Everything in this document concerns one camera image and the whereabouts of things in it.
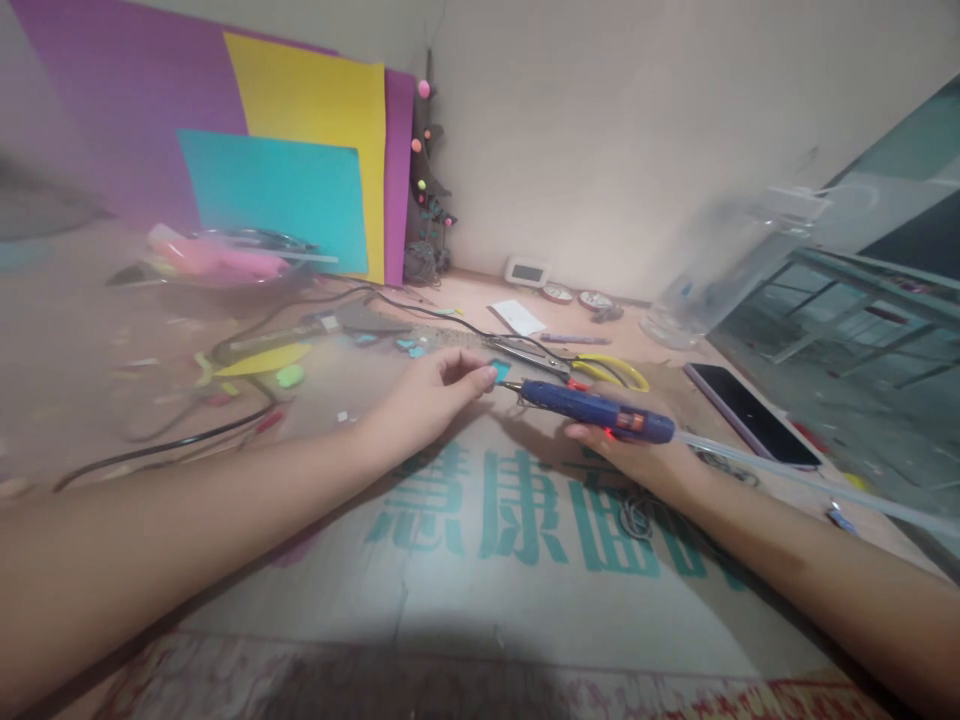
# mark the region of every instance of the yellow paper cutout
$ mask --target yellow paper cutout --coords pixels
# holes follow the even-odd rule
[[[383,65],[225,32],[247,130],[256,137],[357,149],[366,279],[383,284]]]
[[[234,377],[236,375],[255,375],[261,372],[274,372],[275,370],[285,368],[287,365],[293,365],[308,352],[310,352],[310,345],[303,343],[284,345],[283,347],[267,350],[257,355],[251,355],[229,367],[217,370],[214,375],[218,377]]]

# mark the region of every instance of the yellow-handled pliers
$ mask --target yellow-handled pliers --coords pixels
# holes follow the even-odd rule
[[[507,344],[502,340],[490,339],[486,344],[541,370],[553,373],[564,384],[577,390],[585,390],[586,386],[571,377],[574,370],[597,380],[615,383],[640,392],[650,392],[650,383],[636,368],[610,355],[575,355],[572,358],[555,358],[539,354],[533,349],[520,349],[514,343]]]

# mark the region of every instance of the phone screen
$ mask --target phone screen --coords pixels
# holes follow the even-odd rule
[[[716,365],[688,363],[686,372],[757,453],[787,465],[815,467],[822,464],[729,370]]]

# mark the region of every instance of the forearm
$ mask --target forearm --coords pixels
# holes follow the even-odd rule
[[[666,502],[917,709],[960,707],[960,590],[733,478],[683,470],[688,482],[659,487]]]
[[[389,470],[360,431],[107,481],[0,515],[0,715]]]

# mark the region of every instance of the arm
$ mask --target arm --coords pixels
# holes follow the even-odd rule
[[[350,429],[79,488],[0,514],[0,717],[359,493],[493,387],[458,349]]]
[[[631,405],[646,396],[598,383]],[[685,445],[575,438],[682,512],[916,710],[960,713],[960,589],[786,503],[712,472]]]

